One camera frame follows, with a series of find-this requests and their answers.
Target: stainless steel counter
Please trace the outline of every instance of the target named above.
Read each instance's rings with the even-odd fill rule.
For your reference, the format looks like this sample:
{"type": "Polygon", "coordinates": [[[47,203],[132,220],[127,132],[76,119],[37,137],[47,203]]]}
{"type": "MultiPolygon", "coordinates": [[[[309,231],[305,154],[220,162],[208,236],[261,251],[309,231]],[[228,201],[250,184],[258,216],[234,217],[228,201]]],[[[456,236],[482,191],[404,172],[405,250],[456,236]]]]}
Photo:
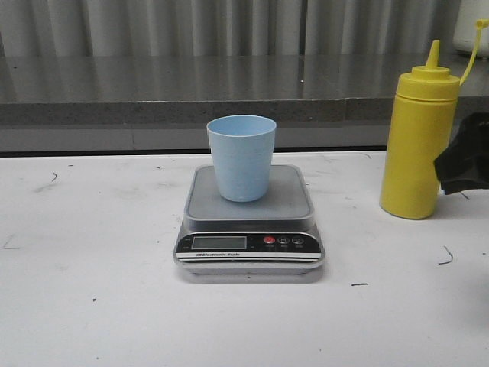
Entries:
{"type": "MultiPolygon", "coordinates": [[[[206,148],[207,121],[238,113],[276,119],[279,147],[385,145],[397,78],[425,57],[0,58],[0,151],[206,148]]],[[[478,60],[457,116],[488,103],[478,60]]]]}

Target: scale button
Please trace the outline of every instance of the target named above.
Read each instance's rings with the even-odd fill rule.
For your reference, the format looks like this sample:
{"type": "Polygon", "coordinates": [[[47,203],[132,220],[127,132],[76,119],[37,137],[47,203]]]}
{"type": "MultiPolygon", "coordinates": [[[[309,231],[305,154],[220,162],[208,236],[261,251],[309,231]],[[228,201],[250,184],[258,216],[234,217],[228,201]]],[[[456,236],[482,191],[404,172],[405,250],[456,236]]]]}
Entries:
{"type": "Polygon", "coordinates": [[[302,237],[299,237],[298,235],[295,235],[292,238],[292,242],[296,245],[302,245],[304,243],[304,239],[302,237]]]}
{"type": "Polygon", "coordinates": [[[286,245],[287,243],[289,243],[289,238],[286,237],[285,235],[281,235],[278,239],[277,239],[277,242],[282,244],[282,245],[286,245]]]}
{"type": "Polygon", "coordinates": [[[267,235],[263,238],[263,242],[265,243],[275,243],[275,237],[272,237],[271,235],[267,235]]]}

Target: scuff mark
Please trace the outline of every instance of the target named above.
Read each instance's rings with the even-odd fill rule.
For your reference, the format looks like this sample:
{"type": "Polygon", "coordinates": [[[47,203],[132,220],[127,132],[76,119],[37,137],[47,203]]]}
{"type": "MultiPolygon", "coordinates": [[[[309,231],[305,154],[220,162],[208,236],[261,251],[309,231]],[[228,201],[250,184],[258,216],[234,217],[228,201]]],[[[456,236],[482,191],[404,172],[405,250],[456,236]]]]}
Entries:
{"type": "Polygon", "coordinates": [[[139,187],[132,188],[124,188],[124,189],[115,189],[115,194],[119,199],[123,200],[140,200],[144,199],[147,194],[144,191],[141,191],[139,187]]]}
{"type": "Polygon", "coordinates": [[[55,187],[56,184],[55,183],[50,183],[49,185],[45,185],[45,186],[42,186],[42,187],[38,187],[36,190],[34,190],[35,193],[42,193],[46,190],[51,190],[53,187],[55,187]]]}
{"type": "Polygon", "coordinates": [[[171,187],[178,187],[178,185],[176,185],[173,182],[158,182],[157,187],[158,188],[171,188],[171,187]]]}
{"type": "Polygon", "coordinates": [[[10,241],[14,237],[15,237],[15,235],[11,235],[10,237],[8,237],[7,242],[3,244],[3,249],[4,250],[20,250],[21,249],[20,247],[10,247],[10,246],[8,246],[8,244],[10,243],[10,241]]]}
{"type": "Polygon", "coordinates": [[[445,248],[445,250],[448,252],[448,254],[450,255],[450,260],[448,261],[445,261],[445,262],[439,262],[438,265],[446,265],[446,264],[450,264],[452,261],[453,261],[453,255],[452,253],[450,252],[450,250],[446,247],[446,246],[443,246],[445,248]]]}
{"type": "Polygon", "coordinates": [[[337,158],[328,158],[324,154],[321,154],[321,158],[328,163],[333,163],[334,161],[338,160],[337,158]]]}
{"type": "Polygon", "coordinates": [[[69,266],[63,264],[55,264],[54,267],[59,271],[66,271],[70,268],[69,266]]]}
{"type": "Polygon", "coordinates": [[[335,174],[334,172],[328,172],[328,171],[314,171],[317,174],[335,174]]]}

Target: yellow plastic strap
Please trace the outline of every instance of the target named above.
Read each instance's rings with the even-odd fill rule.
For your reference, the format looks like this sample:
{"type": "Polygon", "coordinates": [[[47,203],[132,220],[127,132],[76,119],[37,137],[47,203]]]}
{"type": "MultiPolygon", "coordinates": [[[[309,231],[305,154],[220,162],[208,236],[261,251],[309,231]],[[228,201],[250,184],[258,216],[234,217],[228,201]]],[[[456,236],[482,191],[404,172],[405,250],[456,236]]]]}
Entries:
{"type": "Polygon", "coordinates": [[[477,51],[479,50],[479,44],[481,43],[481,31],[482,29],[489,27],[489,19],[478,19],[475,22],[475,42],[474,48],[472,49],[471,59],[468,61],[467,69],[465,69],[464,75],[460,78],[460,85],[462,85],[467,79],[468,74],[471,72],[474,66],[475,57],[477,56],[477,51]]]}

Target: white container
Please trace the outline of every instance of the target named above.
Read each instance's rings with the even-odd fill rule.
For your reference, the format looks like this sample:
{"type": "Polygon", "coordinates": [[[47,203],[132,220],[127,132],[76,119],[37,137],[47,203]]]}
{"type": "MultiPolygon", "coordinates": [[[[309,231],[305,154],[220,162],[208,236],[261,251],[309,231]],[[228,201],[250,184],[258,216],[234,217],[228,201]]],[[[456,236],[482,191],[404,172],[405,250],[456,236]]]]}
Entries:
{"type": "MultiPolygon", "coordinates": [[[[475,21],[489,18],[489,0],[461,0],[453,46],[463,53],[471,53],[475,39],[475,21]]],[[[489,57],[489,32],[482,32],[479,57],[489,57]]]]}

